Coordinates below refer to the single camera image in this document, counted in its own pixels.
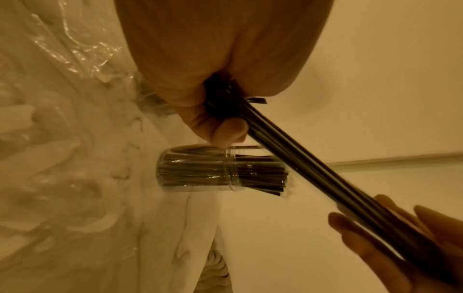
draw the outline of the hand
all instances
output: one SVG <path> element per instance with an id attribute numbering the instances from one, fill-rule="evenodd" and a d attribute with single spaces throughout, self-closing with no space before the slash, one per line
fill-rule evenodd
<path id="1" fill-rule="evenodd" d="M 245 121 L 219 123 L 203 82 L 231 75 L 247 97 L 273 96 L 297 77 L 333 0 L 115 0 L 130 52 L 156 93 L 201 138 L 243 141 Z"/>
<path id="2" fill-rule="evenodd" d="M 376 200 L 435 240 L 447 256 L 459 281 L 463 281 L 463 222 L 420 206 L 415 207 L 417 216 L 411 215 L 384 195 L 377 196 Z M 328 222 L 342 235 L 344 244 L 378 276 L 389 293 L 463 292 L 462 286 L 451 287 L 423 275 L 344 215 L 332 213 Z"/>

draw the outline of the clear plastic container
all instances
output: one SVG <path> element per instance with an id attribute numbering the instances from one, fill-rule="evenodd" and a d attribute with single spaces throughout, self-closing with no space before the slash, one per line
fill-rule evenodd
<path id="1" fill-rule="evenodd" d="M 288 183 L 286 165 L 260 146 L 172 148 L 159 158 L 156 175 L 159 185 L 169 192 L 251 188 L 280 196 Z"/>

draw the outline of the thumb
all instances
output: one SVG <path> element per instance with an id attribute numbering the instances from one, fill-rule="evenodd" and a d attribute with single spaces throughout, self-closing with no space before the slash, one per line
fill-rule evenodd
<path id="1" fill-rule="evenodd" d="M 440 240 L 463 249 L 463 222 L 422 206 L 414 208 L 417 217 Z"/>

